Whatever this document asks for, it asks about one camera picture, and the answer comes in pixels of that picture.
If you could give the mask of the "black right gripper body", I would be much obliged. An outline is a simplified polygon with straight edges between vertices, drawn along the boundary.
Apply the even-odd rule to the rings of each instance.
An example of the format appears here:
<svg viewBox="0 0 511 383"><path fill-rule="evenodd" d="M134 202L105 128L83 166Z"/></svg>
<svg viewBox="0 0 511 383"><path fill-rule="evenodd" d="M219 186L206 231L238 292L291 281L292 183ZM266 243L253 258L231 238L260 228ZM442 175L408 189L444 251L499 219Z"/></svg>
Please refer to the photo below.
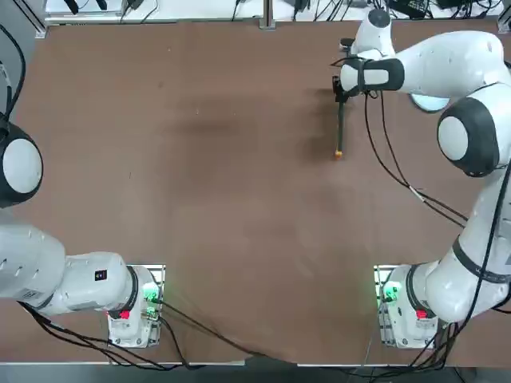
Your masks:
<svg viewBox="0 0 511 383"><path fill-rule="evenodd" d="M338 75L334 75L332 77L332 90L335 95L335 101L340 105L343 105L347 102L347 93L342 87L340 78Z"/></svg>

